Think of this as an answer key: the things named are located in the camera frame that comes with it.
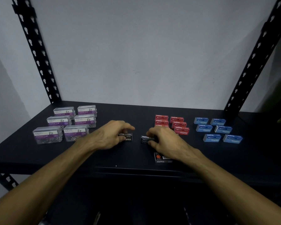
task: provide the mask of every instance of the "white label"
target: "white label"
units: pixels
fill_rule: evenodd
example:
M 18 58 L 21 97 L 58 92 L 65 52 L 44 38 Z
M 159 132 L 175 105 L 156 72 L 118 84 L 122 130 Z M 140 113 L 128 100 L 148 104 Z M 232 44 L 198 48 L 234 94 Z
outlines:
M 78 108 L 78 112 L 79 111 L 93 111 L 93 110 L 95 110 L 94 107 L 91 107 L 91 108 Z
M 73 113 L 73 110 L 55 110 L 55 114 L 63 114 L 63 113 Z
M 57 132 L 57 130 L 53 130 L 53 131 L 44 131 L 44 132 L 34 132 L 33 134 L 34 134 L 34 136 L 45 136 L 45 135 L 58 134 L 58 132 Z
M 75 118 L 75 121 L 93 121 L 93 117 Z
M 64 130 L 65 133 L 79 133 L 85 132 L 85 129 L 71 129 L 71 130 Z
M 47 121 L 48 123 L 52 123 L 52 122 L 66 122 L 69 120 L 66 118 L 66 119 L 48 119 Z

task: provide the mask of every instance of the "forearm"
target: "forearm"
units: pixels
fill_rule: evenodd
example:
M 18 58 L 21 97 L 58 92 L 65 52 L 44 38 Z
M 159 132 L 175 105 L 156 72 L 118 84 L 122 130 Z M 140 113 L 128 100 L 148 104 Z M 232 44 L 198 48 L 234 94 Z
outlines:
M 278 205 L 207 159 L 197 149 L 196 154 L 196 159 L 184 156 L 181 160 L 206 182 L 240 224 L 281 224 Z
M 77 143 L 0 199 L 0 225 L 39 223 L 56 195 L 96 147 Z

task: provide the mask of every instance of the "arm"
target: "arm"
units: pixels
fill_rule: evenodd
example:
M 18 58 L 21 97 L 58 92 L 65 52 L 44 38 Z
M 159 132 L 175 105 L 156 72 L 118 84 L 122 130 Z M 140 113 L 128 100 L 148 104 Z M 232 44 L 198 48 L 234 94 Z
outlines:
M 0 199 L 0 225 L 38 224 L 78 167 L 94 151 L 112 148 L 125 140 L 118 133 L 128 129 L 135 128 L 124 121 L 110 121 L 78 139 L 68 150 Z
M 170 128 L 156 126 L 150 128 L 147 135 L 158 137 L 159 143 L 148 142 L 158 152 L 191 167 L 237 222 L 243 225 L 281 225 L 281 208 L 278 205 L 210 161 Z

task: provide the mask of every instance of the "purple label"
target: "purple label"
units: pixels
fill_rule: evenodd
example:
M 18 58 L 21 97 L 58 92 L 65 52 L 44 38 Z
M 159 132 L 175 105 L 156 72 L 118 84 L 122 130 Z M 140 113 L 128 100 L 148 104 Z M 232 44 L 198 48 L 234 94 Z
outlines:
M 71 112 L 71 113 L 54 114 L 54 116 L 64 116 L 64 115 L 70 115 L 70 116 L 73 116 L 73 112 Z
M 48 123 L 49 124 L 49 126 L 51 126 L 51 125 L 57 125 L 57 126 L 61 126 L 61 125 L 63 125 L 63 126 L 67 126 L 69 123 L 67 122 L 67 121 L 63 121 L 63 122 L 51 122 L 51 123 Z
M 86 115 L 86 114 L 94 114 L 96 111 L 91 110 L 91 111 L 78 111 L 79 115 Z
M 85 136 L 86 132 L 65 132 L 65 136 Z
M 48 138 L 58 137 L 58 134 L 34 136 L 34 137 L 35 137 L 35 139 L 48 139 Z
M 75 125 L 87 125 L 87 124 L 94 124 L 95 121 L 75 121 Z

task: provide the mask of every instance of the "hand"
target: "hand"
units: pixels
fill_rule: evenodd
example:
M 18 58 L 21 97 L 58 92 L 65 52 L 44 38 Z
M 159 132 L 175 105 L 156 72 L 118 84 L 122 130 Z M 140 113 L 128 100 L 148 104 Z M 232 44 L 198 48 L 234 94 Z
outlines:
M 168 158 L 189 163 L 190 160 L 203 157 L 203 154 L 198 149 L 191 147 L 168 127 L 155 126 L 150 128 L 147 136 L 158 137 L 159 143 L 150 140 L 148 144 Z
M 118 143 L 126 140 L 126 137 L 118 136 L 118 134 L 127 133 L 128 130 L 135 130 L 135 128 L 124 121 L 110 121 L 91 134 L 76 140 L 76 143 L 81 144 L 90 150 L 110 149 Z

